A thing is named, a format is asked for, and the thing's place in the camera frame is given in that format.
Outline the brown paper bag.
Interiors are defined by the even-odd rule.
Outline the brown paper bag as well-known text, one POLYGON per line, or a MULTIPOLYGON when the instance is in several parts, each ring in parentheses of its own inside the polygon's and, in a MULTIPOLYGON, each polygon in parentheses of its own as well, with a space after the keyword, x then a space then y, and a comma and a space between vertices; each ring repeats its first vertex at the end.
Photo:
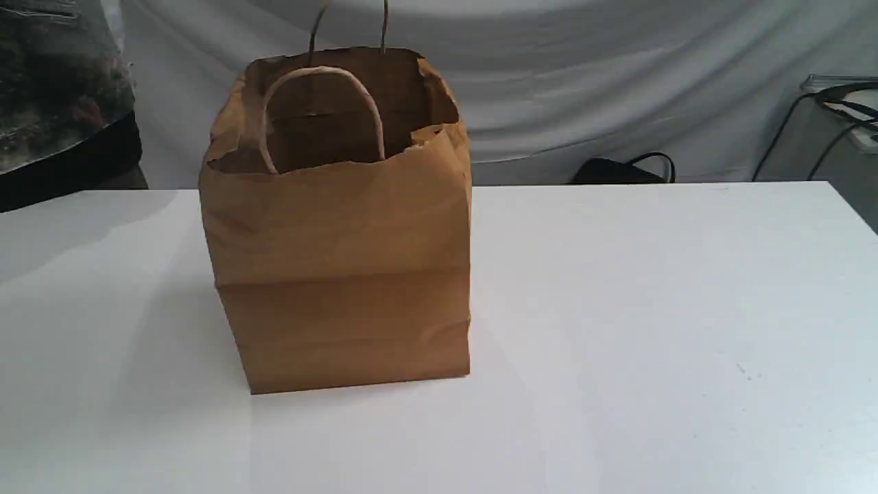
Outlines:
POLYGON ((471 369, 470 140, 407 48, 253 60, 210 132, 200 205, 254 395, 471 369))

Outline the black bag behind table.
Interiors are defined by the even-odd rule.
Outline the black bag behind table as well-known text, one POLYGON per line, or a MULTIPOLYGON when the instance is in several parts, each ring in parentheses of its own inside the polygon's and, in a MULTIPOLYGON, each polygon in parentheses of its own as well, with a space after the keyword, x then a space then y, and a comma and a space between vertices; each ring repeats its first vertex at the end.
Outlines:
POLYGON ((608 158, 592 158, 577 169, 569 185, 654 185, 676 183, 676 165, 668 154, 648 152, 626 162, 608 158), (662 176, 639 168, 637 163, 661 158, 665 164, 662 176))

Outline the white side table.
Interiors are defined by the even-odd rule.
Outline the white side table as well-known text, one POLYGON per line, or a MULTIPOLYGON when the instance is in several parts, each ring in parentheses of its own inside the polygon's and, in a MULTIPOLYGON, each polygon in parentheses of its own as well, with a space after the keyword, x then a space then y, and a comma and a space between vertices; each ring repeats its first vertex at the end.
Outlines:
POLYGON ((828 182, 877 228, 877 78, 808 75, 750 181, 828 182))

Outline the white backdrop cloth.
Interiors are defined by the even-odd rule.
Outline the white backdrop cloth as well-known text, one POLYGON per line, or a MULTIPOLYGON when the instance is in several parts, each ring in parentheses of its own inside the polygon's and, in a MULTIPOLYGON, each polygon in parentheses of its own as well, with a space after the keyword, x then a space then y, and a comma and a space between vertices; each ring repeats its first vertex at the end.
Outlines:
MULTIPOLYGON (((387 44, 441 73, 477 182, 567 181, 659 150, 683 181, 750 178, 809 74, 875 74, 875 1, 392 1, 387 44)), ((197 185, 251 60, 307 50, 318 1, 123 1, 142 167, 197 185)))

